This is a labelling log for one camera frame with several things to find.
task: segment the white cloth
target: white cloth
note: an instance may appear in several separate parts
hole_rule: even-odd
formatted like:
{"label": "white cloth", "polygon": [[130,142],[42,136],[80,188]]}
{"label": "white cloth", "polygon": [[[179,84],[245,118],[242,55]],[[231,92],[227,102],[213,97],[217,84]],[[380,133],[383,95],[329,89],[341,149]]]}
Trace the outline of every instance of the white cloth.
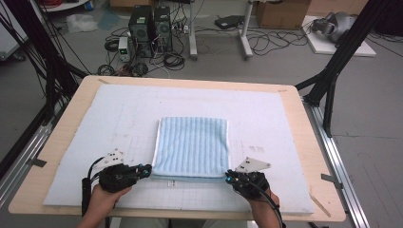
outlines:
{"label": "white cloth", "polygon": [[171,180],[221,180],[229,169],[228,148],[226,120],[161,118],[152,173]]}

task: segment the table leg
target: table leg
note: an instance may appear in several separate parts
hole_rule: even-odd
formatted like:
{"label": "table leg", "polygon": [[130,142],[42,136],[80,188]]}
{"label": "table leg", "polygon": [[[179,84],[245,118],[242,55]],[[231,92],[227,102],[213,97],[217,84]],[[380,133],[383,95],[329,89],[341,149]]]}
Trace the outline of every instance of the table leg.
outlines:
{"label": "table leg", "polygon": [[253,56],[248,38],[246,37],[246,32],[249,26],[249,19],[251,18],[252,7],[253,7],[253,0],[248,0],[248,3],[246,5],[245,18],[243,22],[243,29],[240,30],[240,40],[242,42],[243,49],[245,50],[245,60],[248,60]]}
{"label": "table leg", "polygon": [[190,0],[189,47],[190,47],[190,58],[192,60],[196,61],[196,60],[198,60],[198,48],[196,46],[196,34],[195,34],[196,15],[193,15],[193,4],[194,3],[195,3],[195,0]]}

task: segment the black pole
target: black pole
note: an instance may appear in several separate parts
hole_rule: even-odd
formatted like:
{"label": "black pole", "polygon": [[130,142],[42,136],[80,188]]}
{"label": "black pole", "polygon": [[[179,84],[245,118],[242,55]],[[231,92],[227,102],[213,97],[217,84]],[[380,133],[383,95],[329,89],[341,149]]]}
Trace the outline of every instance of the black pole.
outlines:
{"label": "black pole", "polygon": [[332,137],[331,120],[337,78],[393,1],[396,0],[369,0],[327,66],[318,75],[296,85],[298,90],[314,85],[304,96],[304,101],[312,106],[319,106],[320,100],[327,94],[323,127],[328,137]]}
{"label": "black pole", "polygon": [[3,178],[3,176],[8,172],[9,168],[12,166],[15,159],[18,158],[19,154],[22,152],[39,125],[47,124],[54,116],[54,107],[57,101],[59,101],[62,96],[67,98],[73,96],[78,88],[78,84],[72,74],[81,78],[87,76],[87,74],[81,69],[72,66],[66,61],[66,59],[61,57],[56,46],[45,31],[42,23],[39,21],[31,1],[4,0],[4,3],[34,45],[40,58],[42,58],[41,60],[39,57],[31,56],[27,44],[20,39],[15,29],[8,23],[7,18],[1,15],[0,24],[4,26],[22,50],[27,54],[36,73],[47,80],[45,90],[47,102],[31,122],[29,127],[24,131],[16,144],[8,152],[6,157],[1,160],[0,178]]}

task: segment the computer tower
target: computer tower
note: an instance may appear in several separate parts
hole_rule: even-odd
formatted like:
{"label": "computer tower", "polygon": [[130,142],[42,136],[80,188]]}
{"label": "computer tower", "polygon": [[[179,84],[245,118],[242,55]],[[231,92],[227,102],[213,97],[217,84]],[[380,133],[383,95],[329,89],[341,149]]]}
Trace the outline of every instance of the computer tower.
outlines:
{"label": "computer tower", "polygon": [[155,23],[151,6],[137,5],[134,7],[128,22],[131,39],[136,53],[140,57],[153,57],[153,42],[155,40]]}
{"label": "computer tower", "polygon": [[154,10],[154,22],[157,29],[159,51],[172,51],[172,31],[169,7],[156,7]]}

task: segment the metal frame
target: metal frame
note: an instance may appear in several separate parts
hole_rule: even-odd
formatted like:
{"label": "metal frame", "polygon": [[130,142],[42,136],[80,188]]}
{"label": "metal frame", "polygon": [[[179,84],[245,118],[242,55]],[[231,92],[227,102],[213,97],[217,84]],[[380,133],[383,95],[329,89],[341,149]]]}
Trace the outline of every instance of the metal frame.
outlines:
{"label": "metal frame", "polygon": [[[193,15],[193,4],[196,0],[190,0],[190,24],[189,24],[189,48],[190,48],[190,58],[194,61],[198,60],[198,48],[196,44],[196,34],[195,34],[195,19],[197,15]],[[240,41],[242,43],[243,49],[245,51],[245,60],[248,60],[253,56],[252,49],[249,45],[248,38],[246,37],[246,32],[248,31],[249,20],[252,14],[253,2],[258,0],[248,0],[246,3],[246,10],[244,16],[243,28],[240,29]]]}
{"label": "metal frame", "polygon": [[343,187],[340,191],[342,192],[345,202],[349,208],[349,212],[355,224],[355,227],[369,228],[370,225],[367,221],[361,204],[359,203],[358,197],[356,196],[353,185],[350,182],[349,175],[344,167],[343,161],[340,158],[336,143],[333,138],[327,136],[326,130],[321,127],[321,123],[323,123],[323,114],[320,110],[320,107],[310,106],[310,111],[312,112],[315,119],[317,131],[326,150],[325,152],[328,161],[332,165],[336,181],[342,183]]}
{"label": "metal frame", "polygon": [[369,0],[352,28],[345,33],[345,37],[328,65],[316,76],[296,85],[298,90],[314,85],[309,94],[304,96],[304,101],[313,106],[319,106],[320,100],[327,94],[323,127],[328,137],[332,137],[331,121],[337,78],[382,16],[385,9],[393,1],[396,0]]}
{"label": "metal frame", "polygon": [[71,98],[75,93],[78,83],[73,74],[77,77],[84,78],[87,73],[81,69],[71,65],[64,59],[63,52],[60,54],[53,44],[41,20],[38,18],[36,4],[32,1],[12,1],[2,0],[18,22],[21,29],[28,36],[29,40],[35,46],[40,58],[32,56],[27,49],[24,40],[21,40],[15,32],[12,25],[5,19],[2,13],[0,24],[7,30],[12,38],[15,39],[21,49],[27,54],[38,76],[46,79],[46,104],[31,122],[29,127],[13,146],[6,157],[0,161],[0,179],[8,172],[12,164],[18,159],[23,151],[31,135],[38,129],[41,124],[48,124],[54,116],[55,104],[61,97]]}
{"label": "metal frame", "polygon": [[6,202],[14,187],[30,170],[31,164],[29,161],[36,159],[45,142],[48,140],[53,127],[53,122],[39,126],[28,141],[26,147],[14,160],[14,163],[9,166],[8,173],[0,181],[0,208]]}

